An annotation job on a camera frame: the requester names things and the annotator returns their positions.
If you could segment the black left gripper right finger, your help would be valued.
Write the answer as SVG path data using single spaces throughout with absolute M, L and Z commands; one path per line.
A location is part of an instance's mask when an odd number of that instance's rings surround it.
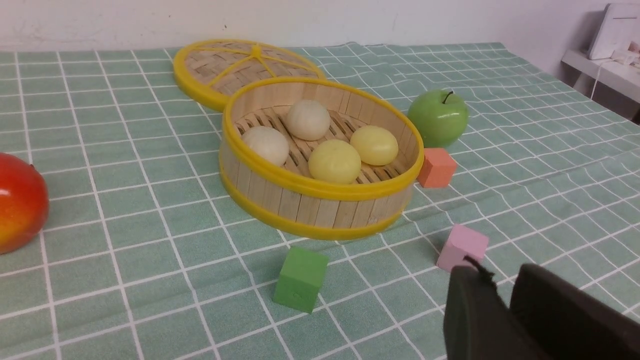
M 553 360 L 637 360 L 638 322 L 537 264 L 520 267 L 510 312 Z

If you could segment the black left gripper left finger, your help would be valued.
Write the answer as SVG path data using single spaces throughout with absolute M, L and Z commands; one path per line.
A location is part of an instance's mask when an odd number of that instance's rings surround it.
M 450 360 L 549 360 L 498 294 L 494 273 L 471 256 L 452 267 L 443 320 Z

